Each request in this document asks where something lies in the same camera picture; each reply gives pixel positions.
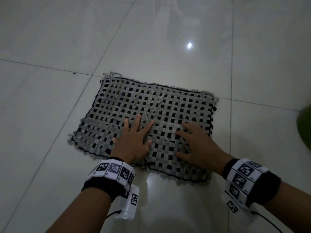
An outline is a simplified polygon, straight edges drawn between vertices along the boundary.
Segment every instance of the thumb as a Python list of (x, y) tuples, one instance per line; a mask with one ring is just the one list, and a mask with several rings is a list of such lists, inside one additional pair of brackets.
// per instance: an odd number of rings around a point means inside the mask
[(188, 163), (190, 162), (191, 159), (191, 154), (185, 154), (185, 153), (181, 153), (181, 152), (177, 152), (176, 156), (184, 161), (187, 161)]
[(148, 140), (148, 141), (146, 141), (146, 142), (145, 142), (144, 146), (146, 146), (146, 147), (147, 147), (147, 149), (149, 150), (149, 149), (150, 149), (151, 144), (152, 144), (152, 140)]

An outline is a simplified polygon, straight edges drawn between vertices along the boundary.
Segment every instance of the forearm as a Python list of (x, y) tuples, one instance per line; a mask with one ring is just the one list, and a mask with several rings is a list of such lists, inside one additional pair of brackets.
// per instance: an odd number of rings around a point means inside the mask
[(310, 232), (311, 196), (281, 182), (276, 196), (263, 205), (294, 232)]
[(110, 196), (97, 188), (83, 190), (46, 233), (98, 233), (111, 206)]

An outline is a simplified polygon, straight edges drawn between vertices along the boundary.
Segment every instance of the green object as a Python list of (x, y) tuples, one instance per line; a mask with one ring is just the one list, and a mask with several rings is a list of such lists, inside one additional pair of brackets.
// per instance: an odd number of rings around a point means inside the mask
[(297, 129), (301, 139), (311, 150), (311, 105), (300, 111), (297, 117)]

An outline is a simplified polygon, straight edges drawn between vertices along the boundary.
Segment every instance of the woven mat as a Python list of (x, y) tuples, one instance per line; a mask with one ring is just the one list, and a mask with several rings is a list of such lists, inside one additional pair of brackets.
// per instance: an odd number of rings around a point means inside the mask
[(205, 91), (142, 83), (119, 76), (112, 72), (104, 74), (92, 108), (68, 143), (93, 157), (107, 158), (114, 145), (112, 137), (121, 136), (124, 119), (128, 118), (131, 125), (137, 113), (141, 113), (141, 127), (152, 119), (155, 121), (145, 139), (152, 139), (153, 143), (147, 157), (135, 165), (181, 181), (207, 182), (211, 178), (209, 170), (177, 158), (178, 151), (189, 153), (189, 145), (174, 133), (184, 130), (182, 121), (194, 121), (211, 135), (218, 98)]

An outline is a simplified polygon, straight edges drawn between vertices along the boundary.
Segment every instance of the right hand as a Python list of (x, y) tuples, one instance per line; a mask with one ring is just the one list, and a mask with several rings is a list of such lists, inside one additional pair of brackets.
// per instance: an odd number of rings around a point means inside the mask
[(183, 122), (182, 125), (192, 134), (184, 131), (177, 131), (175, 134), (189, 143), (191, 153), (177, 152), (176, 156), (190, 164), (209, 168), (221, 175), (225, 165), (234, 157), (220, 149), (198, 124)]

